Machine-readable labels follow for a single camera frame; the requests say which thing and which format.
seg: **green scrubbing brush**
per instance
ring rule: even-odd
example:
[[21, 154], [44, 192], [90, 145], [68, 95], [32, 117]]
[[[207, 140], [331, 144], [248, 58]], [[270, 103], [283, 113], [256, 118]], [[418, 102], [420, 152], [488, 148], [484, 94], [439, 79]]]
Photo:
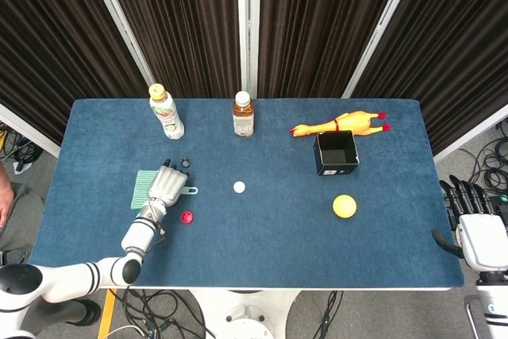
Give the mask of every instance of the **green scrubbing brush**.
[[[148, 189], [152, 184], [153, 178], [157, 175], [157, 170], [139, 170], [136, 176], [136, 185], [134, 186], [133, 200], [130, 202], [131, 210], [140, 210], [143, 204], [148, 201]], [[184, 187], [182, 195], [196, 195], [198, 188]]]

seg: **person's arm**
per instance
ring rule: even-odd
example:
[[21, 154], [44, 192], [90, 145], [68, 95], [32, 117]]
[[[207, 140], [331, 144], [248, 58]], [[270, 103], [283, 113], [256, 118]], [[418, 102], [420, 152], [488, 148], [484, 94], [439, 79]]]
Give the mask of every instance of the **person's arm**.
[[0, 228], [7, 222], [7, 215], [14, 200], [14, 191], [10, 186], [9, 176], [0, 164]]

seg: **bottle label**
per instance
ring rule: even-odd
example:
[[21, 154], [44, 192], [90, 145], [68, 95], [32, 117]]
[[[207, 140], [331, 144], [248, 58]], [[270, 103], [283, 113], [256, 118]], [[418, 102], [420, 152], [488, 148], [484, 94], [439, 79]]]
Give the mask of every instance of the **bottle label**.
[[164, 134], [170, 139], [179, 139], [183, 136], [183, 123], [180, 121], [176, 109], [172, 109], [169, 106], [152, 106], [152, 110], [159, 118], [164, 129]]
[[254, 134], [254, 114], [248, 117], [237, 117], [233, 115], [235, 134], [241, 137], [250, 137]]
[[152, 106], [153, 112], [161, 121], [170, 121], [175, 118], [175, 111], [168, 106]]

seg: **rubber chicken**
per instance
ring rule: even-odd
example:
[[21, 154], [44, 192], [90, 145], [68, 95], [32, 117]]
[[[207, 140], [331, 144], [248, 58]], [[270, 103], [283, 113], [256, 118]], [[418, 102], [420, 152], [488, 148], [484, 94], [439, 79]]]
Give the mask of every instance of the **rubber chicken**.
[[371, 127], [371, 119], [387, 119], [386, 113], [366, 113], [364, 111], [355, 111], [354, 113], [345, 113], [330, 122], [321, 125], [298, 125], [289, 130], [293, 137], [323, 133], [325, 131], [345, 131], [351, 130], [355, 135], [370, 135], [379, 131], [387, 131], [391, 126], [385, 123], [381, 127]]

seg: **dark curtain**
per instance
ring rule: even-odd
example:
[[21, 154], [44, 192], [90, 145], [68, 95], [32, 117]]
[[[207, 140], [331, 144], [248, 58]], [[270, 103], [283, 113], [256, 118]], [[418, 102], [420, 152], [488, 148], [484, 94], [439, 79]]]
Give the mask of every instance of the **dark curtain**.
[[0, 0], [0, 103], [60, 143], [77, 98], [148, 97], [103, 0]]
[[508, 0], [402, 0], [353, 96], [418, 99], [438, 153], [508, 103]]
[[237, 0], [119, 0], [156, 81], [176, 97], [241, 88]]
[[387, 0], [261, 0], [260, 97], [340, 97]]

